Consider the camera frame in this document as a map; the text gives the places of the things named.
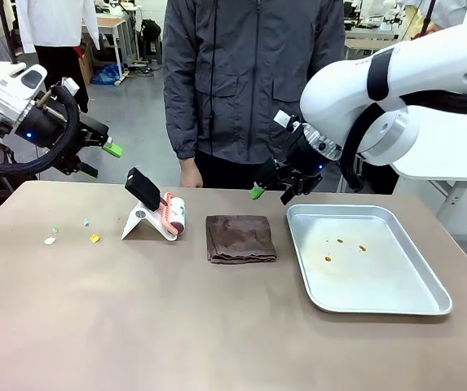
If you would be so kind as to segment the person right hand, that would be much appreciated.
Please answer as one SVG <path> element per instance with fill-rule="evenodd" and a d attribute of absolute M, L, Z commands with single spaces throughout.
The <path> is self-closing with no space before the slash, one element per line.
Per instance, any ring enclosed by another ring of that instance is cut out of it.
<path fill-rule="evenodd" d="M 179 161 L 180 185 L 188 188 L 202 188 L 203 179 L 194 158 Z"/>

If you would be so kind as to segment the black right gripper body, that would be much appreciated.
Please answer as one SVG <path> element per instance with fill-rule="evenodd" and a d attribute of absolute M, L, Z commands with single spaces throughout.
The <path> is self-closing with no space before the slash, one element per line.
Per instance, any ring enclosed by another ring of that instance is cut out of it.
<path fill-rule="evenodd" d="M 292 195 L 310 194 L 322 180 L 324 157 L 311 146 L 304 125 L 299 125 L 276 156 L 279 180 Z"/>

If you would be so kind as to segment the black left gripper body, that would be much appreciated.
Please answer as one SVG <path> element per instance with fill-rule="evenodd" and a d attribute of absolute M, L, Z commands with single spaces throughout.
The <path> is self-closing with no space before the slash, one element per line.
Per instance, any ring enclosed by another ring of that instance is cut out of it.
<path fill-rule="evenodd" d="M 15 134 L 32 144 L 50 164 L 62 164 L 65 158 L 78 156 L 81 112 L 74 105 L 32 106 L 16 126 Z"/>

